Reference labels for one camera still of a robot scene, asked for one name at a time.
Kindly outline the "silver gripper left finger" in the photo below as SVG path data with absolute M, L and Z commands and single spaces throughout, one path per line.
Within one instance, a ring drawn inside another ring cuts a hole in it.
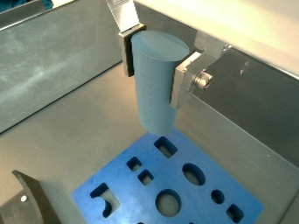
M 135 75 L 131 38 L 138 32 L 146 30 L 146 25 L 139 21 L 134 0 L 107 0 L 107 6 L 119 28 L 118 36 L 126 75 L 131 77 Z

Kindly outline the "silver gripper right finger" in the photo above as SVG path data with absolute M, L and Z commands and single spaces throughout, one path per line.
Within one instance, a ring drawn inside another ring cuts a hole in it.
M 175 109 L 191 99 L 197 88 L 206 90 L 210 87 L 213 75 L 207 72 L 207 68 L 231 48 L 229 43 L 203 31 L 197 32 L 194 45 L 195 50 L 174 70 L 170 104 Z

